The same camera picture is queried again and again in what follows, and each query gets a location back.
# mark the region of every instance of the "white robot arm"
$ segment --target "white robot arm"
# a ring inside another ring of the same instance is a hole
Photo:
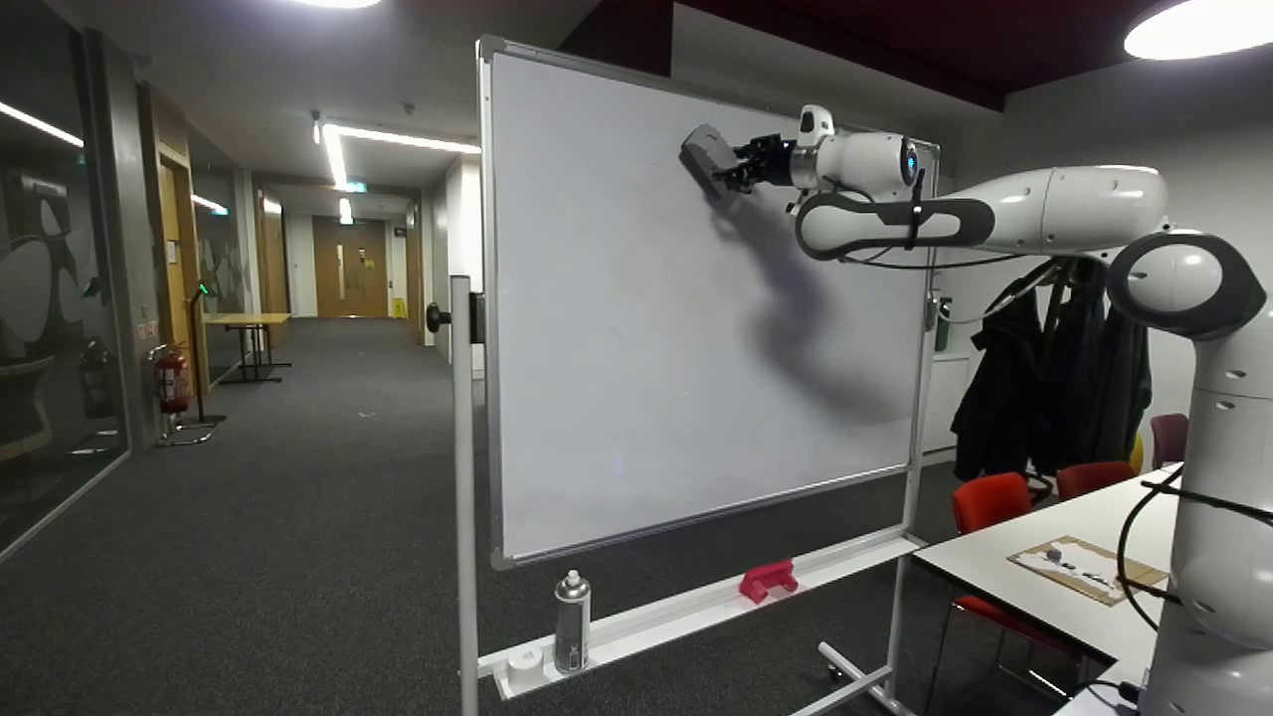
[[[786,184],[813,258],[967,246],[999,255],[1113,258],[1113,303],[1197,347],[1190,474],[1178,510],[1175,582],[1144,696],[1149,716],[1273,710],[1273,307],[1254,267],[1213,234],[1165,234],[1154,168],[1051,168],[925,198],[908,133],[835,133],[824,106],[800,133],[727,145],[711,127],[682,161],[711,201]]]

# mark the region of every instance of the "fire extinguisher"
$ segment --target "fire extinguisher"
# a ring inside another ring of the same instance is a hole
[[[160,415],[190,408],[188,356],[181,347],[154,347],[154,393],[160,393]]]

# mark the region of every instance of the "whiteboard frame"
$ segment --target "whiteboard frame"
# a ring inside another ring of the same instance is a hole
[[[567,50],[546,50],[546,47],[535,47],[535,42],[516,42],[516,38],[503,38],[503,37],[482,37],[473,42],[473,55],[477,55],[477,120],[482,120],[482,293],[494,287],[496,277],[496,250],[494,250],[494,234],[496,234],[496,214],[494,214],[494,196],[496,196],[496,184],[494,184],[494,144],[487,144],[491,127],[494,127],[494,115],[491,115],[491,62],[496,55],[511,55],[511,59],[535,59],[535,62],[551,62],[551,67],[567,67],[567,71],[585,71],[585,76],[599,76],[599,79],[621,79],[621,84],[637,84],[637,87],[653,87],[653,91],[668,91],[668,96],[686,96],[686,100],[711,100],[711,104],[733,104],[733,106],[746,106],[746,110],[771,110],[771,106],[759,106],[759,104],[742,104],[733,96],[711,96],[711,91],[690,91],[673,79],[658,79],[658,76],[646,76],[646,71],[629,71],[629,67],[612,67],[612,62],[599,62],[599,59],[581,59],[581,55],[567,55]],[[933,347],[926,347],[926,303],[933,303],[933,282],[935,282],[935,271],[926,271],[926,282],[916,289],[921,299],[921,335],[916,335],[916,348],[921,348],[921,380],[916,380],[916,415],[910,415],[910,432],[916,424],[925,430],[925,404],[926,404],[926,393],[925,393],[925,379],[926,379],[926,360],[933,360]],[[595,547],[608,547],[608,546],[624,546],[624,542],[640,542],[640,535],[653,535],[653,531],[673,531],[673,529],[690,529],[690,525],[703,525],[703,522],[721,522],[721,518],[733,518],[733,511],[752,511],[752,510],[763,510],[763,505],[786,505],[786,501],[800,501],[800,495],[816,495],[816,494],[835,494],[835,489],[856,489],[856,483],[870,483],[870,479],[885,479],[885,477],[905,477],[910,479],[910,470],[925,462],[925,453],[916,453],[916,440],[908,448],[905,462],[893,462],[893,466],[881,466],[881,470],[865,470],[865,474],[843,474],[835,477],[831,483],[819,479],[819,483],[808,483],[808,489],[792,489],[792,494],[771,494],[771,495],[752,495],[752,501],[733,501],[733,505],[721,505],[721,510],[703,510],[703,511],[694,511],[694,518],[682,518],[682,522],[662,522],[662,525],[650,525],[650,529],[629,529],[629,531],[612,531],[612,535],[599,535],[599,542],[577,542],[571,547],[551,547],[551,552],[535,552],[535,555],[506,555],[503,546],[506,546],[506,489],[503,489],[503,380],[496,380],[496,356],[503,356],[503,314],[496,314],[496,299],[487,299],[482,303],[482,324],[487,324],[487,479],[491,479],[491,563],[494,567],[522,567],[522,563],[543,563],[543,562],[561,562],[561,555],[577,555],[577,552],[595,552]],[[910,529],[910,483],[908,483],[908,505],[905,505],[905,529]]]

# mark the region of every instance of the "paper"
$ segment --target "paper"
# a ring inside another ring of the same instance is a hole
[[[1035,547],[1014,552],[1011,562],[1099,603],[1113,607],[1118,601],[1125,601],[1118,583],[1118,555],[1077,535],[1042,542]],[[1144,562],[1125,562],[1125,582],[1162,583],[1165,571]]]

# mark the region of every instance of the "red chair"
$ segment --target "red chair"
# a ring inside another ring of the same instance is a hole
[[[1190,416],[1185,415],[1158,415],[1149,421],[1154,432],[1154,470],[1162,470],[1165,462],[1185,462],[1190,453]]]
[[[959,531],[975,531],[975,529],[986,529],[986,525],[999,525],[999,522],[1011,522],[1011,518],[1022,518],[1035,510],[1035,495],[1031,495],[1031,483],[1022,474],[991,474],[991,477],[975,477],[975,479],[963,479],[954,489],[954,525]],[[946,621],[943,621],[943,636],[941,636],[941,657],[935,657],[935,672],[926,681],[926,705],[935,696],[935,685],[943,677],[943,651],[946,651],[946,632],[950,632],[950,612],[967,612],[967,617],[978,617],[978,621],[991,621],[999,624],[1004,632],[1014,632],[1014,636],[1051,636],[1045,629],[1040,629],[1035,621],[1026,617],[1014,617],[1011,607],[999,607],[996,601],[978,595],[978,591],[959,591],[946,607]]]
[[[1106,489],[1125,477],[1132,477],[1125,462],[1065,466],[1065,470],[1059,470],[1059,495],[1069,501],[1077,494],[1095,494],[1095,489]]]

